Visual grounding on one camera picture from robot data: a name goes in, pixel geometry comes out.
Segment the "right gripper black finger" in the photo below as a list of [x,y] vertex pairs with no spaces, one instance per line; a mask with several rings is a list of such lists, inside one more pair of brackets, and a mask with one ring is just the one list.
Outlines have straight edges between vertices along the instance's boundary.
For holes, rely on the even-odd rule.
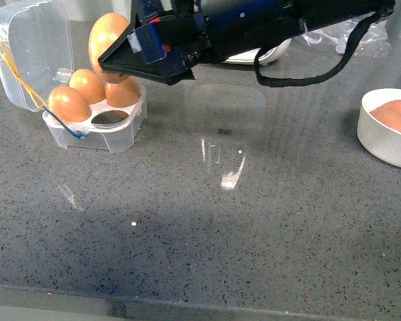
[[194,80],[189,47],[196,38],[195,11],[134,9],[130,26],[99,58],[105,72],[167,85]]

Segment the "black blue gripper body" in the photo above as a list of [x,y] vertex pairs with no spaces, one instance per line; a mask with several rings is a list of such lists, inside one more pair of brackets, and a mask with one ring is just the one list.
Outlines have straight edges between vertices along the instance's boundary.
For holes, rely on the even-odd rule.
[[254,50],[261,58],[304,30],[304,1],[133,1],[130,72],[190,72]]

